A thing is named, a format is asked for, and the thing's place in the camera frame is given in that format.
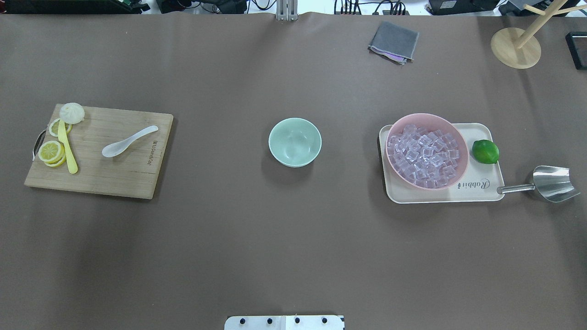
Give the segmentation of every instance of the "white ceramic spoon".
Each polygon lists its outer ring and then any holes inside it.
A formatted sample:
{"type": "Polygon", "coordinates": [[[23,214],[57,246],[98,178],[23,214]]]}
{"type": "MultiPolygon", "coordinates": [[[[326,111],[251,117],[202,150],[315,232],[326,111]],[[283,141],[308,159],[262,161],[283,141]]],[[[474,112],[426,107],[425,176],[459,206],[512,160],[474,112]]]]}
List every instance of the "white ceramic spoon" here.
{"type": "Polygon", "coordinates": [[[133,143],[139,137],[145,136],[149,133],[156,132],[159,130],[157,126],[149,126],[147,128],[141,129],[137,133],[133,134],[127,139],[122,141],[114,142],[112,144],[108,144],[104,149],[102,149],[102,156],[104,157],[114,157],[120,155],[126,148],[129,147],[131,143],[133,143]]]}

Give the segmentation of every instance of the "scoop handle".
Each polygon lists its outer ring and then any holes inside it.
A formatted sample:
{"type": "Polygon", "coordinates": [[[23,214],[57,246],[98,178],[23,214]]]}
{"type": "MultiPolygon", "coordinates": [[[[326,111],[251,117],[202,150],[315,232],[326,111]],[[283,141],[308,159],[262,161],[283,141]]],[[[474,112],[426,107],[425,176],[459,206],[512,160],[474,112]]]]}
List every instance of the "scoop handle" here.
{"type": "Polygon", "coordinates": [[[128,139],[128,141],[134,142],[136,139],[138,139],[139,137],[143,137],[149,133],[152,132],[156,132],[159,129],[159,127],[153,125],[153,126],[149,126],[149,127],[145,127],[143,129],[141,129],[140,131],[138,131],[137,133],[133,134],[132,136],[130,136],[128,139]]]}
{"type": "Polygon", "coordinates": [[[517,186],[509,186],[509,187],[497,187],[497,193],[500,195],[509,194],[509,193],[517,193],[520,191],[528,191],[534,190],[536,186],[529,183],[529,184],[519,184],[517,186]]]}

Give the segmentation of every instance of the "cutting board handle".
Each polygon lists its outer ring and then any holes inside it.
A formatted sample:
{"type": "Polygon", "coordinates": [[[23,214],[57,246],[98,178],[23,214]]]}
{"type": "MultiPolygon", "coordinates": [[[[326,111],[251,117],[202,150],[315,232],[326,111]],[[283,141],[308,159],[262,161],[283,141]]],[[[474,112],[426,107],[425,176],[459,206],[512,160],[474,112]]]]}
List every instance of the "cutting board handle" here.
{"type": "Polygon", "coordinates": [[[33,161],[35,161],[36,154],[39,152],[39,149],[41,149],[41,146],[43,145],[43,142],[45,141],[45,134],[46,133],[47,133],[47,130],[44,129],[37,137],[37,141],[35,142],[35,147],[33,147],[33,161]]]}

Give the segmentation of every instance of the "gray cloth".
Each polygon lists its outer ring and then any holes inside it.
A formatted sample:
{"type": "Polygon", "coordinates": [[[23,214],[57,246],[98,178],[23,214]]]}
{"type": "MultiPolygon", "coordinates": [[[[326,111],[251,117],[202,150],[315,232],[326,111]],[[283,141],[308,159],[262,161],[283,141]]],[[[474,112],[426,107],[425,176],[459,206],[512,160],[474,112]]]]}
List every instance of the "gray cloth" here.
{"type": "Polygon", "coordinates": [[[401,65],[414,60],[414,50],[419,32],[402,28],[390,22],[382,22],[369,44],[369,49],[401,65]]]}

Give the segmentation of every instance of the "white tray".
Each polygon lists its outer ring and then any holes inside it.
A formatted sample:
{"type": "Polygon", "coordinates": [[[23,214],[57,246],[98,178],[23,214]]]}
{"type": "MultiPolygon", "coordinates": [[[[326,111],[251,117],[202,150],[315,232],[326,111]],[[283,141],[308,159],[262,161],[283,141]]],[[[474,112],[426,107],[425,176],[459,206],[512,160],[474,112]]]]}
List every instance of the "white tray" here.
{"type": "MultiPolygon", "coordinates": [[[[491,132],[479,123],[453,124],[463,135],[468,146],[477,140],[489,140],[491,132]]],[[[398,204],[413,203],[453,203],[460,201],[498,201],[504,197],[497,193],[497,187],[504,185],[500,164],[481,164],[469,156],[469,167],[454,186],[444,190],[423,190],[415,188],[402,180],[387,160],[385,145],[391,125],[383,126],[379,131],[379,145],[383,163],[383,177],[387,196],[398,204]]]]}

